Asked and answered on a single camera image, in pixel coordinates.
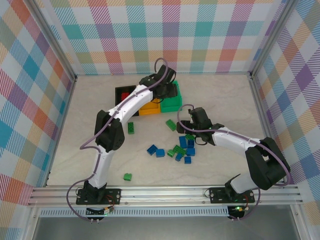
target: colorful plaid backdrop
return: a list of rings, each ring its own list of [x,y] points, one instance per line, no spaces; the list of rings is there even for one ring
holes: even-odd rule
[[[301,0],[256,83],[320,239],[320,0]]]
[[[93,75],[150,73],[159,57],[178,72],[247,72],[276,13],[272,7],[284,5],[281,0],[37,2],[74,69]]]
[[[0,0],[0,240],[17,239],[40,187],[71,79],[22,0]]]

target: green lego brick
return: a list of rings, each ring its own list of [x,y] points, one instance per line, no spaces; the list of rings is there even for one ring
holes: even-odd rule
[[[176,152],[173,151],[172,149],[170,149],[167,154],[168,154],[169,157],[172,158],[176,154]]]
[[[175,145],[175,147],[173,148],[173,151],[175,151],[176,153],[178,154],[182,154],[182,157],[184,155],[186,155],[187,151],[184,150],[182,147],[178,146],[178,145]]]
[[[124,174],[123,179],[124,179],[125,181],[131,181],[131,179],[132,179],[132,173],[126,173],[126,174]]]
[[[165,124],[172,130],[172,132],[177,129],[176,124],[171,119],[166,121]]]
[[[195,136],[190,135],[190,134],[185,135],[185,138],[188,140],[195,140]]]
[[[176,112],[182,106],[182,96],[180,94],[179,84],[177,81],[173,81],[173,84],[176,85],[178,95],[175,97],[165,98],[160,103],[162,113]]]
[[[135,134],[135,128],[133,122],[128,122],[128,134]]]

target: plastic container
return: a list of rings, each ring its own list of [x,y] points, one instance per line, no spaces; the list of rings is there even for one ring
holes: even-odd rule
[[[151,102],[148,102],[143,107],[139,109],[139,115],[149,115],[149,114],[160,114],[161,113],[161,107],[160,107],[160,99],[154,99]]]
[[[180,94],[179,84],[177,81],[174,81],[173,84],[176,84],[178,96],[165,98],[160,103],[162,113],[176,112],[182,106],[182,96]]]
[[[135,85],[116,87],[115,88],[115,105],[117,106],[119,103],[121,103],[135,89],[136,89]],[[139,116],[139,111],[137,111],[133,116]]]

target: blue lego brick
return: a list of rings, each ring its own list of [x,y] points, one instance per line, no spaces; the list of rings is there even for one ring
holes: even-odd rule
[[[194,148],[187,148],[187,149],[186,149],[186,155],[187,155],[187,156],[194,156],[194,155],[196,155],[196,149],[194,149]]]
[[[157,149],[155,151],[155,155],[157,158],[162,158],[164,157],[166,154],[165,154],[165,150],[164,149]]]
[[[191,164],[191,157],[190,156],[184,157],[184,164]]]
[[[188,147],[187,146],[187,139],[185,136],[180,136],[179,142],[180,142],[180,147],[182,147],[183,149],[186,149]]]
[[[175,156],[175,160],[176,160],[177,162],[180,162],[181,159],[182,159],[182,154],[181,154],[181,153],[178,153],[178,154]]]
[[[151,147],[148,148],[147,152],[148,154],[150,154],[151,156],[156,152],[158,148],[155,145],[152,145]]]
[[[188,149],[192,149],[195,147],[195,140],[188,140]]]

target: lego brick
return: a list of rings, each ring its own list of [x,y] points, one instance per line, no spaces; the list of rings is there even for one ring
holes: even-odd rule
[[[151,147],[148,148],[147,152],[148,154],[150,154],[151,156],[156,152],[158,148],[155,145],[152,145]]]
[[[188,149],[192,149],[195,147],[195,141],[194,140],[188,140]]]
[[[155,155],[157,158],[162,158],[164,157],[166,154],[165,154],[165,150],[164,149],[157,149],[155,151]]]
[[[184,157],[184,164],[191,164],[191,157],[185,156]]]
[[[185,136],[180,136],[179,142],[180,142],[180,147],[182,147],[183,149],[186,149],[188,147],[187,146],[187,139]]]
[[[195,136],[190,135],[190,134],[185,135],[185,138],[188,140],[195,140]]]
[[[176,124],[171,119],[166,121],[165,124],[171,129],[172,132],[177,129]]]
[[[154,99],[151,102],[148,102],[143,107],[139,109],[139,115],[149,115],[149,114],[160,114],[161,107],[160,107],[160,99]]]
[[[180,162],[181,159],[182,159],[182,154],[181,154],[181,153],[178,153],[178,154],[175,156],[175,160],[176,160],[177,162]]]
[[[135,85],[132,86],[120,86],[116,87],[115,90],[115,101],[114,104],[117,106],[119,103],[123,101],[122,97],[124,97],[126,94],[129,96],[134,90],[136,89]],[[139,116],[139,111],[136,111],[136,113],[133,116]]]
[[[128,122],[128,134],[135,134],[135,128],[133,122]]]
[[[175,147],[173,148],[173,151],[175,151],[178,154],[181,154],[182,156],[186,155],[187,151],[184,150],[182,147],[175,145]]]
[[[124,176],[123,176],[123,179],[125,181],[131,181],[132,179],[132,173],[125,173]]]
[[[172,158],[175,154],[176,154],[176,152],[173,151],[172,149],[170,149],[170,150],[167,152],[167,155],[168,155],[169,157],[171,157],[171,158]]]
[[[165,98],[160,104],[161,104],[161,112],[167,113],[167,112],[176,112],[179,110],[179,108],[182,106],[182,96],[179,89],[179,84],[177,81],[173,81],[173,84],[176,85],[176,88],[178,90],[178,95],[175,97],[168,97]]]
[[[195,148],[187,148],[187,149],[186,149],[186,155],[187,155],[187,156],[194,156],[194,155],[196,155],[196,149],[195,149]]]

